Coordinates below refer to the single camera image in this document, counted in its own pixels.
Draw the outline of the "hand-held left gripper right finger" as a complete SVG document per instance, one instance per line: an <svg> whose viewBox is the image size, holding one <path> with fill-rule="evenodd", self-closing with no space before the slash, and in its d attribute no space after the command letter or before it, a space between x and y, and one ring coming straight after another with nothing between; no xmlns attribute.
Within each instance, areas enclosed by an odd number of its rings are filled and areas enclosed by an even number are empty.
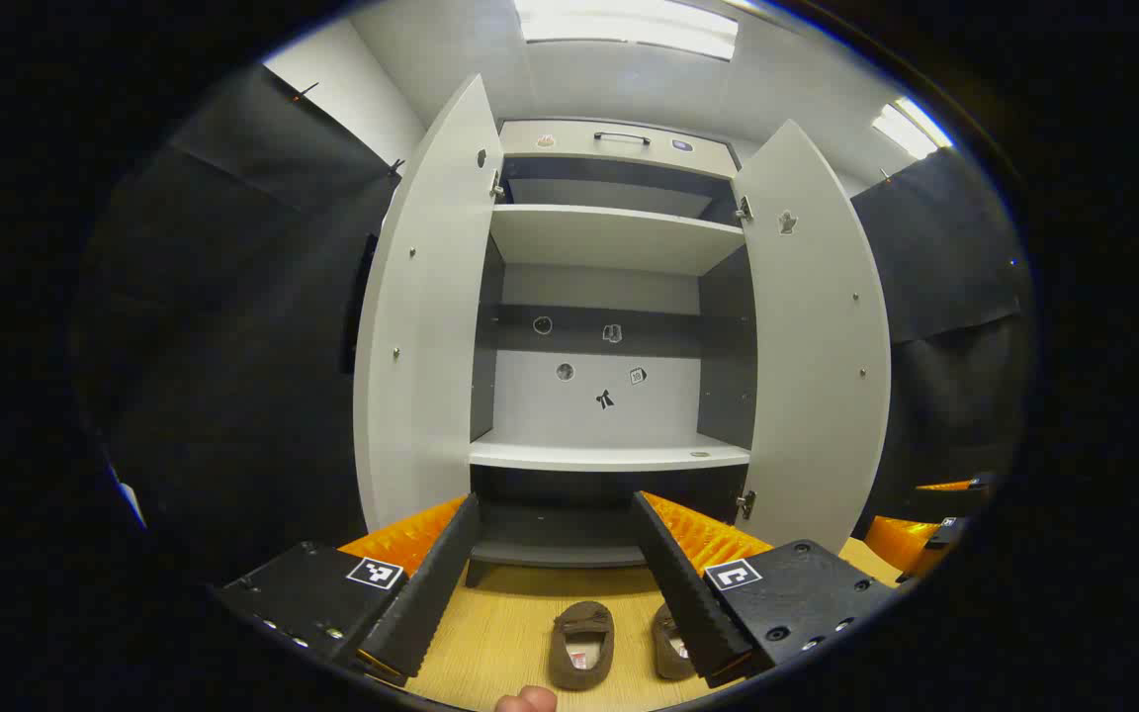
<svg viewBox="0 0 1139 712"><path fill-rule="evenodd" d="M634 492L630 517L693 668L711 688L803 666L903 594L814 541L763 545L650 492Z"/></svg>

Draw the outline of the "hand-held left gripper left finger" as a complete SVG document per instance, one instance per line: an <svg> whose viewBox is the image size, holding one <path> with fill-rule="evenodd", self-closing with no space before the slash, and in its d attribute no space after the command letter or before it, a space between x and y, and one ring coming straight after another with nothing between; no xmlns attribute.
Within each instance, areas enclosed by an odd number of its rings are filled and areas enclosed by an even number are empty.
<svg viewBox="0 0 1139 712"><path fill-rule="evenodd" d="M300 542L214 594L236 617L322 666L405 686L420 672L480 530L472 492L342 549Z"/></svg>

